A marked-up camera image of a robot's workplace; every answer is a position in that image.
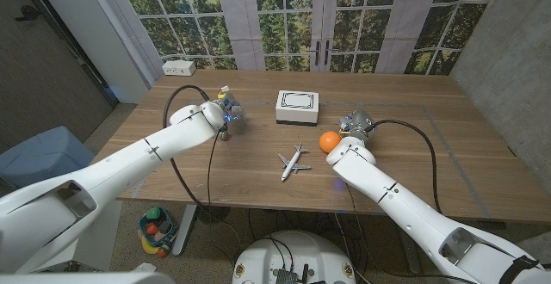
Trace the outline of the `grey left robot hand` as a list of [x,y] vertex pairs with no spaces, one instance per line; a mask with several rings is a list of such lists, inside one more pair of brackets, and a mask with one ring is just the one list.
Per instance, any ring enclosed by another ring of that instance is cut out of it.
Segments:
[[246,116],[245,109],[235,99],[231,92],[220,91],[217,99],[214,101],[223,111],[224,126],[220,131],[226,131],[227,125],[237,120],[244,120]]

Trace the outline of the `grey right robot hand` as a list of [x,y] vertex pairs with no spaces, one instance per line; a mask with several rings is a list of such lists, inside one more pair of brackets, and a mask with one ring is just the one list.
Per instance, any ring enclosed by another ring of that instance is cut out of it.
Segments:
[[360,139],[364,144],[375,129],[373,119],[363,109],[356,109],[339,119],[339,135],[342,138]]

